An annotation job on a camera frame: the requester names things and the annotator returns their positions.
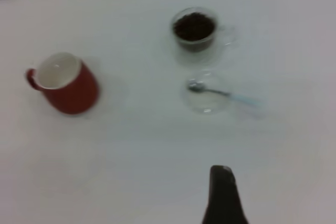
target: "kettle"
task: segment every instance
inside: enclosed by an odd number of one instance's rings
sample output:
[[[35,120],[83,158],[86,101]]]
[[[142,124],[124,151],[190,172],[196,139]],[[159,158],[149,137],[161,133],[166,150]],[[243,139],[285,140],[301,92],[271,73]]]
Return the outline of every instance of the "kettle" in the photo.
[[[248,224],[235,176],[227,166],[211,167],[209,200],[202,224]]]

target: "white table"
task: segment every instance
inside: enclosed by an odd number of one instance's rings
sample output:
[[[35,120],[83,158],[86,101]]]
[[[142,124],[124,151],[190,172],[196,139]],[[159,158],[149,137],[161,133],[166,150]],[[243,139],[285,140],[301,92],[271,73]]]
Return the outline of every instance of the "white table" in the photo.
[[[208,67],[266,101],[263,118],[182,102],[202,66],[174,56],[169,22],[188,6],[237,27]],[[214,164],[233,169],[250,223],[335,223],[335,42],[335,0],[0,1],[1,223],[200,223]],[[60,51],[101,83],[84,115],[23,78]]]

